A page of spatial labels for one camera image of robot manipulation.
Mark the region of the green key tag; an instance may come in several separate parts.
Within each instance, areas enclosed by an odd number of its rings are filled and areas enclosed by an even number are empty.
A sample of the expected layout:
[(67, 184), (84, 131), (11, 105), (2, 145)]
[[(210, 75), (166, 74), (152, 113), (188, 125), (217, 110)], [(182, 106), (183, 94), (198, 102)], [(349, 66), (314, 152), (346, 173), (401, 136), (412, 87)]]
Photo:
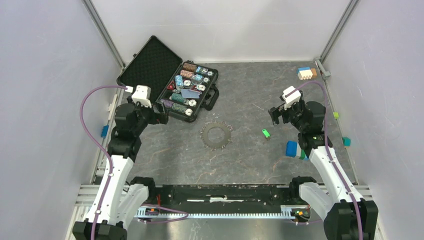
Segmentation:
[(266, 129), (262, 129), (262, 133), (266, 139), (271, 137), (271, 134)]

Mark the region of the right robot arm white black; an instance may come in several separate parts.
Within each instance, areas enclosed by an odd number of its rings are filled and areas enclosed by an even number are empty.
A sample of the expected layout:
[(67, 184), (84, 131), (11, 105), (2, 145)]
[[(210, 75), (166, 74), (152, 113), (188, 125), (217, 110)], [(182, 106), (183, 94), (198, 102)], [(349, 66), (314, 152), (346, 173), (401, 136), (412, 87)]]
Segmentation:
[(298, 130), (298, 143), (318, 170), (327, 191), (312, 180), (298, 182), (289, 189), (295, 204), (307, 202), (323, 221), (328, 240), (373, 240), (379, 209), (366, 200), (341, 167), (327, 134), (326, 107), (316, 101), (300, 100), (268, 110), (274, 125), (292, 124)]

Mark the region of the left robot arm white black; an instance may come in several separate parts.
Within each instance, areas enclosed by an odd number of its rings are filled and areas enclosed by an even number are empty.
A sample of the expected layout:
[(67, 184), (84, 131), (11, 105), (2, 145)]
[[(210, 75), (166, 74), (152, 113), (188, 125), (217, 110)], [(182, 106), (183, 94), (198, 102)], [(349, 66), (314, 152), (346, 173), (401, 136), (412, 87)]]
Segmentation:
[(115, 109), (111, 138), (105, 156), (106, 168), (97, 195), (82, 221), (74, 223), (77, 240), (125, 240), (139, 207), (153, 203), (157, 190), (151, 177), (135, 177), (122, 197), (127, 177), (141, 147), (140, 135), (148, 125), (167, 124), (165, 113), (140, 103), (125, 103)]

